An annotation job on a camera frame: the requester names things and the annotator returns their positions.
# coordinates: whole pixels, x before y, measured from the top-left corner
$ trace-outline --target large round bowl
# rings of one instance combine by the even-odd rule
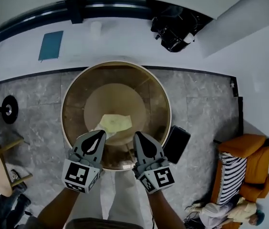
[[[129,115],[132,120],[130,129],[106,140],[104,169],[133,168],[132,137],[136,131],[163,145],[171,127],[171,107],[163,86],[147,69],[128,62],[89,67],[70,84],[61,110],[62,131],[69,147],[80,135],[96,128],[104,114]]]

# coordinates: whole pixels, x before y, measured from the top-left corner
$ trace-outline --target black and white striped pillow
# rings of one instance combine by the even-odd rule
[[[245,178],[247,159],[234,157],[229,153],[220,153],[219,159],[222,169],[217,204],[223,205],[239,192]]]

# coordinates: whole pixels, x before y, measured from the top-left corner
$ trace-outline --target forearm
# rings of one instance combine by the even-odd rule
[[[233,221],[233,219],[226,219],[225,221],[221,222],[218,226],[221,227],[221,226],[226,225],[232,221]]]
[[[158,229],[185,229],[182,220],[168,204],[161,191],[147,196]]]
[[[39,214],[38,221],[48,229],[62,229],[79,193],[64,188]]]

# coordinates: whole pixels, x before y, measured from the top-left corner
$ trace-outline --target white pants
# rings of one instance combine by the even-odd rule
[[[115,196],[109,211],[108,220],[115,220],[139,225],[144,228],[140,210],[139,194],[136,179],[132,170],[115,173]],[[80,193],[68,218],[103,219],[101,205],[101,179],[99,179],[88,194]]]
[[[225,216],[225,214],[232,210],[232,208],[232,203],[227,203],[222,206],[208,203],[202,208],[202,211],[199,213],[199,217],[204,226],[207,229],[211,229],[218,226],[221,222],[225,221],[227,219],[227,216]]]

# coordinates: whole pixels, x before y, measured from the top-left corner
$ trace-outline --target black phone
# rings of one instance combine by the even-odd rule
[[[168,161],[177,164],[185,150],[191,134],[184,129],[173,126],[168,135],[167,141],[163,146],[164,155]]]

